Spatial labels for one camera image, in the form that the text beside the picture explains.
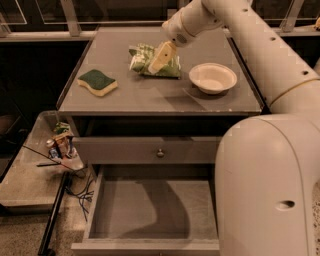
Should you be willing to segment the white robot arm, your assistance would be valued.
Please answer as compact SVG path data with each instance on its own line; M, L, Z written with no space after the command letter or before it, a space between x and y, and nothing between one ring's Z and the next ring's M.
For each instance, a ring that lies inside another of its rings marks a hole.
M269 114L223 136L215 161L221 256L315 256L312 193L320 180L320 78L248 0L192 0L163 29L174 47L228 27Z

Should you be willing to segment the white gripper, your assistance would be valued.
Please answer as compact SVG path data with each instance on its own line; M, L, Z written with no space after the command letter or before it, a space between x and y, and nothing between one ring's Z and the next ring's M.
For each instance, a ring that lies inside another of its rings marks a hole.
M195 40L195 19L186 9L180 9L162 24L164 33L170 41L162 42L155 50L148 71L160 71L176 54L176 47L186 47Z

